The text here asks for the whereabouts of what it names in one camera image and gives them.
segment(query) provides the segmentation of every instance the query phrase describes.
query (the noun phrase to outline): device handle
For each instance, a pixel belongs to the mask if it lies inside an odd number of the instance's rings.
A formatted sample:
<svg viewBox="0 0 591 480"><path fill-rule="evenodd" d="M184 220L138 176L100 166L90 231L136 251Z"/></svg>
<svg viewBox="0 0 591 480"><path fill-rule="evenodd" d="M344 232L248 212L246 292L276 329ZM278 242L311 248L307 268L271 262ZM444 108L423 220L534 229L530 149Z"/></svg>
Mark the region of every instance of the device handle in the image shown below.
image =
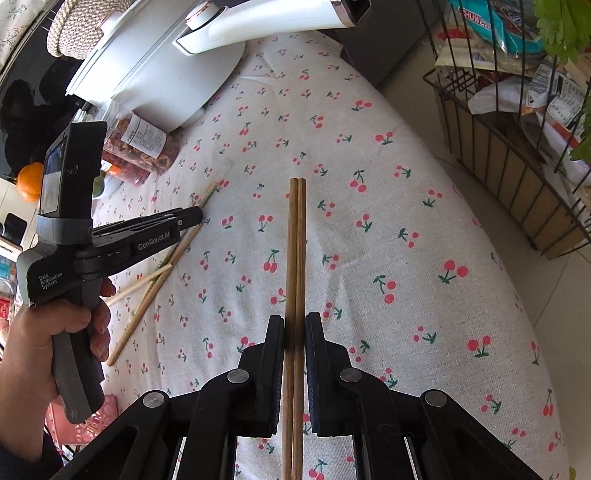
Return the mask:
<svg viewBox="0 0 591 480"><path fill-rule="evenodd" d="M102 279L84 281L64 298L74 305L94 309L100 302ZM94 327L78 333L61 332L53 337L52 373L66 406L70 423L86 421L105 402L100 383L105 379L99 360L90 351Z"/></svg>

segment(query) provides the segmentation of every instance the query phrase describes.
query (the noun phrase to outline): white tablecloth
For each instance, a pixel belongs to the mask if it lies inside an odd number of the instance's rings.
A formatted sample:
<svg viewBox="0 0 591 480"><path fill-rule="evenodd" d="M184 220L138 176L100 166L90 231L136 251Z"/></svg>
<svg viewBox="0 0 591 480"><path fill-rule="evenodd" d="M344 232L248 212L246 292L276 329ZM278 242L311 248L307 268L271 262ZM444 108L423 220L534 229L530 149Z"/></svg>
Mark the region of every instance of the white tablecloth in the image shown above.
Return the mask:
<svg viewBox="0 0 591 480"><path fill-rule="evenodd" d="M149 389L198 389L264 340L269 315L284 313L289 178L305 177L307 311L321 312L327 338L390 388L448 392L542 478L568 478L552 383L502 261L461 192L336 45L309 34L251 41L183 142L165 175L124 187L95 215L104 224L190 206L220 182L205 226L107 371L122 408ZM113 306L114 339L139 297ZM306 476L353 478L350 439L319 440L306 415L303 432ZM280 477L280 438L242 439L236 474Z"/></svg>

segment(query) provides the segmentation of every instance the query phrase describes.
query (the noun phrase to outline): hand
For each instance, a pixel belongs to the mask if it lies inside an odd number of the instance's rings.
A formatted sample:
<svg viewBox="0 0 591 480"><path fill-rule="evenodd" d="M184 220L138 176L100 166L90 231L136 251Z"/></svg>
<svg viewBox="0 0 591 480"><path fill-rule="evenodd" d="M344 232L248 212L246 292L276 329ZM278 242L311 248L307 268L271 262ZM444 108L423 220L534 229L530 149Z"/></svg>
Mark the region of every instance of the hand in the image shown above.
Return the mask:
<svg viewBox="0 0 591 480"><path fill-rule="evenodd" d="M115 286L108 278L103 280L100 294L104 297L115 294ZM21 388L49 404L58 396L51 374L51 337L64 330L79 332L92 322L96 333L90 340L90 351L105 362L111 340L107 329L110 320L111 311L102 300L92 313L63 299L34 309L22 308L8 331L2 371L6 368L11 375L17 375Z"/></svg>
<svg viewBox="0 0 591 480"><path fill-rule="evenodd" d="M100 295L114 294L115 286L104 279ZM51 337L63 331L79 332L92 322L96 333L90 350L104 362L109 356L110 319L109 307L102 300L92 312L67 300L18 312L0 365L0 443L8 450L28 461L41 455L47 406L58 396L51 374Z"/></svg>

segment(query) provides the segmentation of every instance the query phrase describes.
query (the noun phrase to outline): metal pivot screw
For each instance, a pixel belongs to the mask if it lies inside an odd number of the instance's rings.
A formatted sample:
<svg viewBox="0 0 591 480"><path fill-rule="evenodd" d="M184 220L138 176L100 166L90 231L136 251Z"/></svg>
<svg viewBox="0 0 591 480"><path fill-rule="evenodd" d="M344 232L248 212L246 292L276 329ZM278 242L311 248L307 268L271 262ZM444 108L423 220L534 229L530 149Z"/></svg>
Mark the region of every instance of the metal pivot screw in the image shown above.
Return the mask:
<svg viewBox="0 0 591 480"><path fill-rule="evenodd" d="M148 408L157 408L164 403L164 395L160 392L150 392L144 397L143 402Z"/></svg>
<svg viewBox="0 0 591 480"><path fill-rule="evenodd" d="M357 383L359 380L361 380L362 374L361 370L349 367L343 368L339 373L339 377L343 382Z"/></svg>
<svg viewBox="0 0 591 480"><path fill-rule="evenodd" d="M441 390L431 390L425 395L425 401L432 407L444 407L447 403L447 395Z"/></svg>
<svg viewBox="0 0 591 480"><path fill-rule="evenodd" d="M246 370L237 368L228 372L228 381L230 383L244 383L250 378L250 375Z"/></svg>

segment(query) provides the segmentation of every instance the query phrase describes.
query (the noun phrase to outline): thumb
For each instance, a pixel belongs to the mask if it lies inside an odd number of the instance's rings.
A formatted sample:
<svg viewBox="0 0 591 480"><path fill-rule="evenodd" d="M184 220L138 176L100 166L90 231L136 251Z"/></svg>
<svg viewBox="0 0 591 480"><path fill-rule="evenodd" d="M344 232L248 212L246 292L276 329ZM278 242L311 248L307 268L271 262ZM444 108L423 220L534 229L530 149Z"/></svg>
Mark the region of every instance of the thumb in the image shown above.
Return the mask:
<svg viewBox="0 0 591 480"><path fill-rule="evenodd" d="M23 328L37 345L44 345L53 335L63 332L76 333L90 323L90 310L79 307L65 299L28 309L23 315Z"/></svg>

